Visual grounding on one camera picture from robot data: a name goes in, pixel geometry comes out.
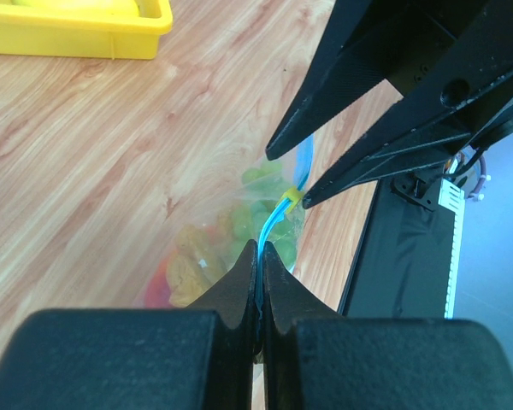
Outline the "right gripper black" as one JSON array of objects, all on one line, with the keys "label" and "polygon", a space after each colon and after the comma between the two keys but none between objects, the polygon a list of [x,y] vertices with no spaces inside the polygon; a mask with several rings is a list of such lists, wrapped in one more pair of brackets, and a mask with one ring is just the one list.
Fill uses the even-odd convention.
[{"label": "right gripper black", "polygon": [[513,1],[338,1],[308,72],[266,147],[299,145],[382,80],[402,96],[305,194],[432,169],[513,132]]}]

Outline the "blue zip top bag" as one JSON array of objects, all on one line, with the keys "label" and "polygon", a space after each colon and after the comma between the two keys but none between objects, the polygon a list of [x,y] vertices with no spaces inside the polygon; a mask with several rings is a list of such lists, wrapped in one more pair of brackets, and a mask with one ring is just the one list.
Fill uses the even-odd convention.
[{"label": "blue zip top bag", "polygon": [[307,137],[275,161],[262,157],[239,182],[189,203],[162,248],[162,259],[139,294],[144,308],[184,308],[219,281],[246,243],[271,242],[291,271],[298,256],[305,211],[301,198],[314,160]]}]

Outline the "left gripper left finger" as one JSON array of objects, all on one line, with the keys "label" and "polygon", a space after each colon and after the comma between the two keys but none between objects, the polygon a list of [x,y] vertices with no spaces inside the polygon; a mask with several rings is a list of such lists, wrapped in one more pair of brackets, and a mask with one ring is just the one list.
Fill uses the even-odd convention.
[{"label": "left gripper left finger", "polygon": [[45,309],[0,360],[0,409],[247,409],[257,245],[181,309]]}]

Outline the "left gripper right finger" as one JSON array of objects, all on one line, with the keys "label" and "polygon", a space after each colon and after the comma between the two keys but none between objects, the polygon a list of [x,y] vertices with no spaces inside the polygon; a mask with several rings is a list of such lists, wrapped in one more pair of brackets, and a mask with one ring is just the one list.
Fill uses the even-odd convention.
[{"label": "left gripper right finger", "polygon": [[348,319],[262,251],[269,409],[513,409],[513,371],[483,325]]}]

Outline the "fake green lettuce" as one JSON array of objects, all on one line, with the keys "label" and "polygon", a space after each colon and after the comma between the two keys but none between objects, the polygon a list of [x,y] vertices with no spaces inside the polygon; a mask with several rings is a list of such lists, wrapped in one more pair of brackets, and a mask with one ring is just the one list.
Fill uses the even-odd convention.
[{"label": "fake green lettuce", "polygon": [[[292,168],[283,161],[262,160],[242,174],[242,197],[229,213],[233,222],[234,242],[230,250],[233,263],[247,241],[259,238],[280,197],[292,186],[291,173]],[[294,208],[282,221],[275,223],[267,238],[289,270],[293,269],[298,256],[304,219],[304,211]]]}]

